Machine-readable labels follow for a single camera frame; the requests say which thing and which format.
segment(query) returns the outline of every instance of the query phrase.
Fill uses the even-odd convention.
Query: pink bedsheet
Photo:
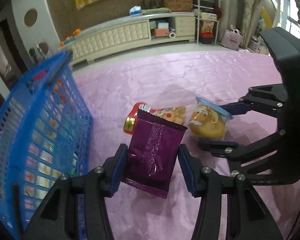
[[[250,86],[280,83],[281,77],[269,56],[238,52],[187,52],[165,54],[120,62],[75,77],[94,118],[90,169],[113,156],[120,143],[129,145],[131,136],[122,130],[136,102],[152,107],[187,106],[195,96],[217,104],[235,102]],[[276,119],[255,112],[235,116],[226,139],[249,144],[276,129]],[[185,143],[193,156],[221,175],[229,176],[225,159],[212,157],[196,147],[187,132]],[[256,186],[284,238],[300,207],[300,181],[286,186]],[[226,231],[226,198],[223,198],[219,239]],[[115,239],[191,239],[200,198],[186,189],[176,162],[166,200],[121,183],[118,192],[106,199]]]

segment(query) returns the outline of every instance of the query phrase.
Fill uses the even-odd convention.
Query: basket handle
[[[65,65],[68,65],[72,60],[72,54],[73,52],[69,50],[63,62],[56,68],[55,72],[44,83],[46,87],[49,87],[56,82],[59,72],[63,69]]]
[[[13,206],[13,213],[14,219],[17,224],[17,231],[20,236],[23,234],[23,226],[21,220],[21,211],[20,211],[20,198],[19,198],[19,184],[18,183],[11,183],[11,192],[12,192],[12,206]]]

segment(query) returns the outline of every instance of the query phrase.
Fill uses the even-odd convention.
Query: cabinet drawer
[[[176,33],[177,36],[194,36],[195,29],[181,29]]]
[[[194,17],[176,17],[176,25],[192,25],[195,23],[195,18]]]

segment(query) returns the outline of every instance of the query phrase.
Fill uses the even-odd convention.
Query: blue plastic basket
[[[61,173],[88,172],[91,114],[73,80],[70,52],[29,71],[0,110],[0,220],[19,239],[11,183],[19,185],[23,228]]]

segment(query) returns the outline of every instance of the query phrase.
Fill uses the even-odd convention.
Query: cardboard box
[[[168,29],[153,29],[151,30],[152,36],[155,37],[168,37],[169,36],[169,30]]]
[[[193,0],[163,0],[163,3],[172,12],[192,12]]]

